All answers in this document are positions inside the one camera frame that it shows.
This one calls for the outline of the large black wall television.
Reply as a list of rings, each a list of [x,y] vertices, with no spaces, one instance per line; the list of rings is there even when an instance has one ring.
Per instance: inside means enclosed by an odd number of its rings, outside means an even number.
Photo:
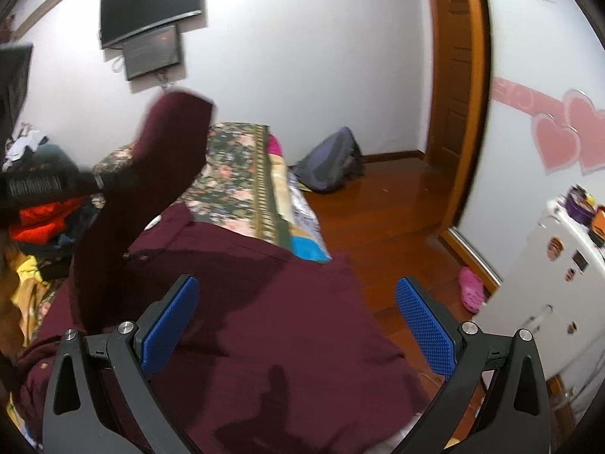
[[[101,0],[101,48],[114,46],[141,32],[200,13],[202,0]]]

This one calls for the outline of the red folded garment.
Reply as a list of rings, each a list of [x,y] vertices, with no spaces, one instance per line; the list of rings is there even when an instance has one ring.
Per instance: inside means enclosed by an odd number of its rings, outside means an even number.
[[[72,198],[19,211],[17,222],[10,224],[8,235],[12,241],[46,245],[67,229],[67,219],[81,208],[88,197]]]

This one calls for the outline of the maroon button-up shirt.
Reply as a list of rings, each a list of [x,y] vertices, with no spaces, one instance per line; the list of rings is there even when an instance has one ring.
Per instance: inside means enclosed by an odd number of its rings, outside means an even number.
[[[205,163],[212,104],[163,95],[134,144],[133,189],[111,193],[75,248],[12,399],[34,438],[62,334],[139,317],[181,275],[200,301],[152,379],[169,418],[206,453],[363,453],[429,399],[365,308],[347,260],[314,263],[194,220],[180,195]]]

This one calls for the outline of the pink croc shoe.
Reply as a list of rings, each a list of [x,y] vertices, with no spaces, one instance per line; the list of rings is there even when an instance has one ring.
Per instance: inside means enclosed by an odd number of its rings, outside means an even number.
[[[470,313],[476,315],[485,303],[483,282],[467,266],[458,273],[458,285],[461,288],[461,303]]]

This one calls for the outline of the yellow blanket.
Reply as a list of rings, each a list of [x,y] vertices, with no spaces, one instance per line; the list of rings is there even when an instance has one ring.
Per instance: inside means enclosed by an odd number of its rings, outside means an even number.
[[[20,330],[23,332],[23,347],[27,347],[36,337],[48,311],[46,297],[49,295],[50,287],[42,279],[37,260],[33,255],[19,252],[11,266],[19,277],[19,286],[13,292],[11,300],[22,314]]]

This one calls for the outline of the white mini fridge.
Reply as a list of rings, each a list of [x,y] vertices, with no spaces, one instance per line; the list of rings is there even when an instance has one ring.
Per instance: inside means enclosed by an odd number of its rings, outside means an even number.
[[[604,333],[603,254],[560,202],[546,203],[520,256],[474,321],[494,335],[528,330],[547,379]]]

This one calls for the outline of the dark blue folded garment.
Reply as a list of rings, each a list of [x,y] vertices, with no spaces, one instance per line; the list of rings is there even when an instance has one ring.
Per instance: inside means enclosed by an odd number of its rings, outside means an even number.
[[[36,257],[60,258],[71,255],[76,243],[98,216],[98,211],[98,207],[87,201],[62,220],[65,227],[48,242],[42,244],[18,241],[17,246],[23,253]]]

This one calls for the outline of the purple grey backpack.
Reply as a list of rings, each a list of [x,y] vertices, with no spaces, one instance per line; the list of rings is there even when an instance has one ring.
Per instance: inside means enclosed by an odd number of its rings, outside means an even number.
[[[334,192],[364,174],[363,156],[352,130],[344,126],[326,137],[292,168],[299,182],[313,192]]]

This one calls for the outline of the small wall monitor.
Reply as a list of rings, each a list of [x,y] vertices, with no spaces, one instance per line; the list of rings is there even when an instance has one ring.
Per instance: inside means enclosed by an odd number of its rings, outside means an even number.
[[[125,77],[141,76],[180,65],[183,60],[180,30],[175,23],[138,34],[122,45]]]

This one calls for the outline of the floral green bedspread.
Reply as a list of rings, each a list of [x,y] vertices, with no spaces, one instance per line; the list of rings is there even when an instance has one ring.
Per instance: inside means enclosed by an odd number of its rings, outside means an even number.
[[[206,164],[175,200],[192,220],[289,250],[289,224],[278,211],[269,127],[223,122],[209,129]]]

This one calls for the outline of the pink heart wall sticker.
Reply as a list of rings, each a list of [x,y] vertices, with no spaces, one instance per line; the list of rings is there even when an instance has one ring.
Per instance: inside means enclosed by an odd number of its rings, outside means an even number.
[[[543,170],[547,175],[578,163],[582,175],[604,169],[604,111],[576,89],[562,101],[563,116],[537,114],[531,133]]]

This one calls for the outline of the purple container on fridge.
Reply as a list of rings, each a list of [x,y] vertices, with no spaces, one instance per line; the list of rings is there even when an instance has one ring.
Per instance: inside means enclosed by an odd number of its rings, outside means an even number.
[[[580,185],[574,185],[568,190],[564,207],[570,218],[585,227],[592,223],[596,213],[594,205],[589,202],[588,193]]]

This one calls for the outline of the brown wooden door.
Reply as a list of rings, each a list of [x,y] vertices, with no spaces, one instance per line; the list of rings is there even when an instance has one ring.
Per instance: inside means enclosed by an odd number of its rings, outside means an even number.
[[[490,85],[487,0],[430,0],[433,89],[429,165],[453,180],[441,229],[458,224],[475,175]]]

